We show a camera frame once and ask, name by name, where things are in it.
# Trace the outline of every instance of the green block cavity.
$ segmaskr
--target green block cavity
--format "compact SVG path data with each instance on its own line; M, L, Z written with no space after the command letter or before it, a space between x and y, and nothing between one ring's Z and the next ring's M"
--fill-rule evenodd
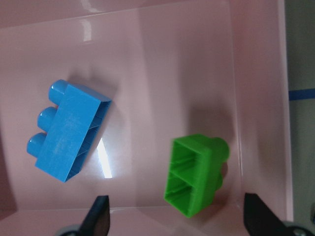
M174 139L164 199L188 218L200 212L222 186L228 156L221 138L195 134Z

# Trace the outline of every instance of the blue line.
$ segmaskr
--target blue line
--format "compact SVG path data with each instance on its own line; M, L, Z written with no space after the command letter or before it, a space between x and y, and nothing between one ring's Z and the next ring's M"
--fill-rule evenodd
M289 100L304 100L315 98L315 88L289 91Z

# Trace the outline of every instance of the building block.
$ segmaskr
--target building block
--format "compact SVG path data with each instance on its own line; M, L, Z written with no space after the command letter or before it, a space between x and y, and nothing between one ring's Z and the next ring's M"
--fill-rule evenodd
M38 116L45 131L31 137L27 152L37 158L35 166L62 182L81 171L93 140L111 104L111 99L64 80L52 84L48 107Z
M188 218L197 214L221 188L221 167L228 157L221 138L195 134L174 139L164 199Z

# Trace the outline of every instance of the blue toy block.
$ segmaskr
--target blue toy block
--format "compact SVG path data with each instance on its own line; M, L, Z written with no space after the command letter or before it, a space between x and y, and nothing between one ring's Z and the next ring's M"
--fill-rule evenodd
M111 104L111 99L64 80L52 84L48 107L38 116L37 126L46 133L34 135L27 152L35 166L62 182L81 171L84 160Z

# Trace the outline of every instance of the pink box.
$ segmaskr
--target pink box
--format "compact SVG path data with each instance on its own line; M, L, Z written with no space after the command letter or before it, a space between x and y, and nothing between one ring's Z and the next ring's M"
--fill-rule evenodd
M54 235L109 195L110 236L246 236L245 192L293 220L284 0L4 0L0 8L0 234ZM82 171L34 167L58 79L113 99ZM171 139L231 150L214 203L186 219L163 200Z

